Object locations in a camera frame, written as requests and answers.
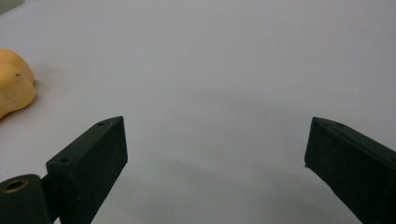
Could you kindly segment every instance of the yellow object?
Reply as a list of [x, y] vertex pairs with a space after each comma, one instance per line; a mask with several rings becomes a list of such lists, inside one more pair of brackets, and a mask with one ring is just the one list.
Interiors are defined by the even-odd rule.
[[0, 118], [35, 99], [35, 76], [26, 61], [9, 49], [0, 49]]

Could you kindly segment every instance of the dark green plastic part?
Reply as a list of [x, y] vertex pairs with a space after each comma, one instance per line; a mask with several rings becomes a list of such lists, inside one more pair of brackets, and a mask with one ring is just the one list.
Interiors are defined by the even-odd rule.
[[344, 124], [313, 118], [305, 163], [362, 223], [396, 223], [396, 152]]
[[24, 3], [24, 0], [0, 0], [0, 14]]
[[123, 118], [103, 120], [47, 162], [63, 224], [91, 223], [128, 160]]
[[38, 175], [20, 175], [0, 184], [1, 224], [50, 224], [47, 208]]

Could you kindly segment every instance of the white table surface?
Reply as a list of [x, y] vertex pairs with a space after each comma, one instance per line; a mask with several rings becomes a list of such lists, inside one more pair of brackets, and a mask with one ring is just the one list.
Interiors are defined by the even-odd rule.
[[93, 223], [360, 223], [312, 171], [312, 117], [396, 148], [396, 2], [44, 1], [0, 15], [37, 97], [0, 120], [0, 180], [123, 115]]

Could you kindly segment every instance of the screw hole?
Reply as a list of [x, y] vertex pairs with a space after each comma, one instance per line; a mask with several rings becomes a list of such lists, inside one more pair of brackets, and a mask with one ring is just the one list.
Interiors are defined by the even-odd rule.
[[7, 184], [6, 187], [2, 189], [2, 191], [4, 193], [12, 193], [23, 189], [27, 186], [28, 183], [29, 181], [27, 179], [14, 180], [11, 183]]
[[72, 159], [70, 158], [70, 157], [63, 157], [63, 158], [61, 158], [61, 162], [62, 163], [68, 163], [68, 162], [70, 162]]

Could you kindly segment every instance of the white background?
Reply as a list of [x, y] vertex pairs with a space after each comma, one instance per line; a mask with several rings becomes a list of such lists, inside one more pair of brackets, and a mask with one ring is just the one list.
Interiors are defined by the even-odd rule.
[[0, 181], [123, 115], [93, 223], [360, 223], [312, 171], [312, 117], [396, 148], [396, 2], [44, 1], [0, 15], [37, 97], [0, 119]]

